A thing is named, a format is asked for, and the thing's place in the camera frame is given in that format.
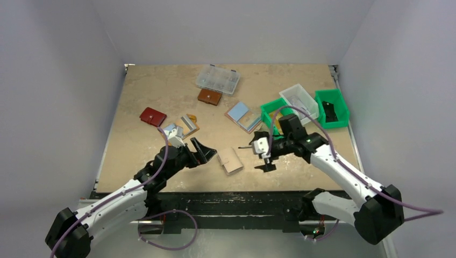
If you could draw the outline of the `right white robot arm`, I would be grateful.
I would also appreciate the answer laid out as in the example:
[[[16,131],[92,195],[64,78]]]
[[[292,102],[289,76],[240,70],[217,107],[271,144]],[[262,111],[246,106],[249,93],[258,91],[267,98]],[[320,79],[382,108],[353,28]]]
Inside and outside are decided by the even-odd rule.
[[[298,116],[289,114],[279,119],[283,136],[276,139],[268,132],[255,132],[250,142],[254,154],[264,160],[258,168],[276,170],[275,160],[288,154],[301,157],[336,182],[349,196],[335,196],[317,188],[302,198],[296,211],[298,220],[326,215],[352,225],[369,244],[376,245],[404,223],[404,212],[398,202],[402,196],[393,185],[384,187],[345,164],[319,133],[307,133]]]

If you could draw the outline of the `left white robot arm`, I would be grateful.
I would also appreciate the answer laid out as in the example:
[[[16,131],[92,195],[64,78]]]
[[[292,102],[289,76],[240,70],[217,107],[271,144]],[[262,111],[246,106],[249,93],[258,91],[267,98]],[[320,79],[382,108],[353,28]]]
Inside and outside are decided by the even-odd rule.
[[[167,180],[184,168],[208,163],[217,150],[206,147],[196,138],[180,147],[165,145],[154,160],[145,164],[134,178],[99,201],[72,211],[61,210],[54,219],[45,243],[51,257],[87,257],[91,248],[116,230],[117,226],[140,219],[165,218],[169,212],[161,207],[157,194]]]

